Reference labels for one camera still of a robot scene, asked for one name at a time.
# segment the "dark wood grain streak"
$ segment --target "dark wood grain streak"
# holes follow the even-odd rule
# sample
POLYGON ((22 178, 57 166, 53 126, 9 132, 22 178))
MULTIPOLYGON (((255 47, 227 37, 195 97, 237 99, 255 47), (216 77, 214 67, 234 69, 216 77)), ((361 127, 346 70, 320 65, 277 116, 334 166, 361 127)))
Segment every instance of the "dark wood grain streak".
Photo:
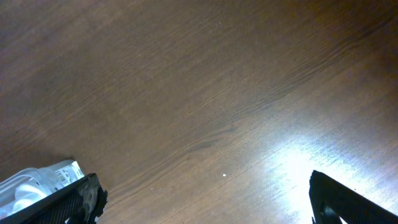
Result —
POLYGON ((398 213, 397 1, 5 0, 0 21, 1 179, 73 158, 100 223, 310 223, 318 169, 398 213))

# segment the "black object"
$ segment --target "black object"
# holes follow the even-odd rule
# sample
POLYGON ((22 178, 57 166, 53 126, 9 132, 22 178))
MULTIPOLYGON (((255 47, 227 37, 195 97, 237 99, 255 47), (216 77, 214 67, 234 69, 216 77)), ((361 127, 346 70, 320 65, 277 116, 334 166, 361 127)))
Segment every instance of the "black object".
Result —
POLYGON ((33 205, 0 220, 0 224, 94 224, 103 214, 108 193, 96 174, 56 191, 33 205))
POLYGON ((316 224, 398 223, 398 217, 324 173, 313 171, 310 199, 316 224))

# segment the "wood grain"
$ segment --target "wood grain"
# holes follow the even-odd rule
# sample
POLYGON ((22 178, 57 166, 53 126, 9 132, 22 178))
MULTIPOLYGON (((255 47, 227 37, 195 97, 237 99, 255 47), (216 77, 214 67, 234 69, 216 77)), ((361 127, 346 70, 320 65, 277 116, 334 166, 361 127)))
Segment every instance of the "wood grain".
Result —
POLYGON ((0 3, 0 178, 76 159, 100 223, 310 223, 325 172, 398 213, 397 1, 0 3))

